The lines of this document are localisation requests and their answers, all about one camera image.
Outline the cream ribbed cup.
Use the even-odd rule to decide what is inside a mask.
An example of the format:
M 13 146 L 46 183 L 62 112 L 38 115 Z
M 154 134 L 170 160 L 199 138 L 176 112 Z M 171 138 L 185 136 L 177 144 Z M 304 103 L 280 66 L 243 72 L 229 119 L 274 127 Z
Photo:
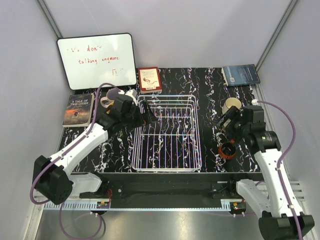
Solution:
M 235 97 L 228 98 L 222 107 L 222 114 L 224 115 L 231 107 L 236 107 L 238 110 L 242 108 L 242 103 Z

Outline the orange small cup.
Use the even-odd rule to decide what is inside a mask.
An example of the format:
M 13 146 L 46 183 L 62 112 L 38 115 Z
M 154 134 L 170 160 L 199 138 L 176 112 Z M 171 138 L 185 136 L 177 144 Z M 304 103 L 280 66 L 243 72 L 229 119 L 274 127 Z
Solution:
M 236 155 L 235 141 L 224 142 L 218 148 L 218 154 L 225 160 L 231 160 Z

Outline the pink glossy mug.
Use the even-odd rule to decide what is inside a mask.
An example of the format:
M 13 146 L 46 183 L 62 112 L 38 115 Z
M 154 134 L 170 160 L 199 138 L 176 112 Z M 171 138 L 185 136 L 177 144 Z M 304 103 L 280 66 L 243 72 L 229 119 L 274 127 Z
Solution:
M 112 104 L 115 101 L 120 92 L 121 90 L 117 88 L 112 88 L 108 90 L 106 96 L 100 99 L 101 106 L 107 108 L 110 104 Z

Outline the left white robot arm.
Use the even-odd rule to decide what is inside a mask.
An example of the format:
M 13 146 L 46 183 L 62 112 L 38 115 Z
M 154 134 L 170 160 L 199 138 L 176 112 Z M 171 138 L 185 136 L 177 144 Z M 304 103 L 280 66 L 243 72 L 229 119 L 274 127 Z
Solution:
M 37 203 L 34 190 L 55 205 L 82 193 L 92 193 L 97 198 L 107 195 L 109 181 L 101 174 L 72 172 L 90 152 L 123 128 L 133 130 L 158 121 L 146 101 L 142 101 L 142 106 L 140 110 L 133 97 L 120 95 L 69 145 L 51 157 L 39 156 L 34 162 L 30 200 Z

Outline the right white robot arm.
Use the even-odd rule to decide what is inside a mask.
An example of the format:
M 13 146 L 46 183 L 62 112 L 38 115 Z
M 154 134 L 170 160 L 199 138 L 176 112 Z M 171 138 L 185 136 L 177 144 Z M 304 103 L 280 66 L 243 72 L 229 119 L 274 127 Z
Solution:
M 266 129 L 264 110 L 259 105 L 223 110 L 217 127 L 234 146 L 244 140 L 261 170 L 268 195 L 250 179 L 227 185 L 228 195 L 240 196 L 258 217 L 260 233 L 265 240 L 301 240 L 314 227 L 312 215 L 304 213 L 286 174 L 284 152 L 277 134 Z

